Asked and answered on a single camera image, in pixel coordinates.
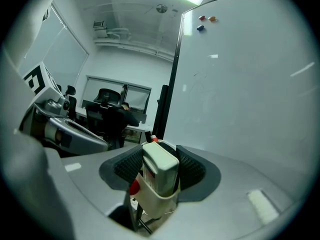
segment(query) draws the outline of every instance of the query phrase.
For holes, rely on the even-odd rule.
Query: white desk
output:
[[[87,118],[87,111],[86,111],[85,108],[77,106],[77,107],[75,107],[75,112],[79,116]],[[145,123],[139,123],[139,126],[128,125],[126,127],[126,129],[128,129],[128,130],[142,132],[142,133],[149,132],[149,131],[152,132],[153,128],[154,128],[153,125],[148,125],[148,124],[145,124]]]

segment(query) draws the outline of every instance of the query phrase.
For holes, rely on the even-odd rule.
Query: person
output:
[[[131,132],[131,130],[124,131],[125,128],[128,125],[137,127],[137,126],[139,126],[139,122],[137,119],[135,119],[133,114],[130,112],[130,106],[127,102],[123,102],[121,104],[121,108],[119,109],[119,112],[123,114],[123,120],[122,120],[122,124],[121,124],[122,136],[119,140],[120,147],[122,148],[125,144],[125,137],[129,134],[129,132],[127,132],[127,131]]]

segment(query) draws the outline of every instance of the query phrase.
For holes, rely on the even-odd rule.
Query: blue magnet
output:
[[[196,30],[202,31],[202,30],[204,30],[204,28],[205,28],[205,26],[204,26],[204,25],[201,25],[201,26],[198,26],[198,27],[196,28]]]

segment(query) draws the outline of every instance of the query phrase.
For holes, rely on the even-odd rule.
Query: ceiling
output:
[[[196,5],[187,0],[76,0],[84,23],[99,46],[115,46],[173,61],[181,14]],[[157,6],[167,11],[159,13]],[[94,21],[107,30],[94,31]]]

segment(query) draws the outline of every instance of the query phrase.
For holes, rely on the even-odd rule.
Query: magnet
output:
[[[198,27],[196,28],[196,30],[202,31],[202,30],[204,30],[204,28],[205,28],[205,26],[204,26],[204,25],[201,25],[201,26],[198,26]]]
[[[216,20],[216,17],[215,16],[211,16],[211,17],[208,18],[208,20],[211,21],[211,22],[214,22]]]

